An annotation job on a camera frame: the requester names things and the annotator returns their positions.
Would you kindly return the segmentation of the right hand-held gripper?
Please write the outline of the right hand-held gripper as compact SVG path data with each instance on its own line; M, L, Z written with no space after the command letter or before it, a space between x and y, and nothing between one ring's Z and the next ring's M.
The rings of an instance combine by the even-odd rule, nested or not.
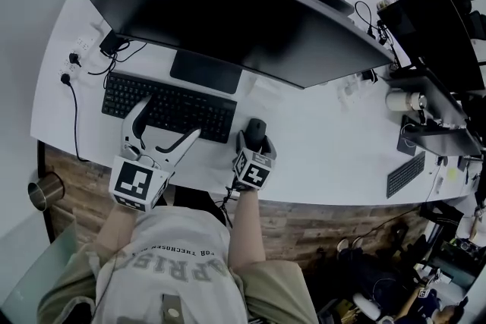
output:
M275 165L276 148L268 136L261 144L261 154L247 148L244 131L236 136L236 152L238 157L233 164L236 181L257 190L265 187Z

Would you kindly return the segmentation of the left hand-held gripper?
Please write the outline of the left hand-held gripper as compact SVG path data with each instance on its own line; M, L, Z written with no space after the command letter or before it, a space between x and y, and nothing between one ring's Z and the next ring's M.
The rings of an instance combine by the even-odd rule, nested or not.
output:
M155 146L143 151L142 139L152 109L152 96L142 98L121 126L121 152L114 159L109 193L122 206L149 212L169 185L175 166L201 134L194 128L168 148Z

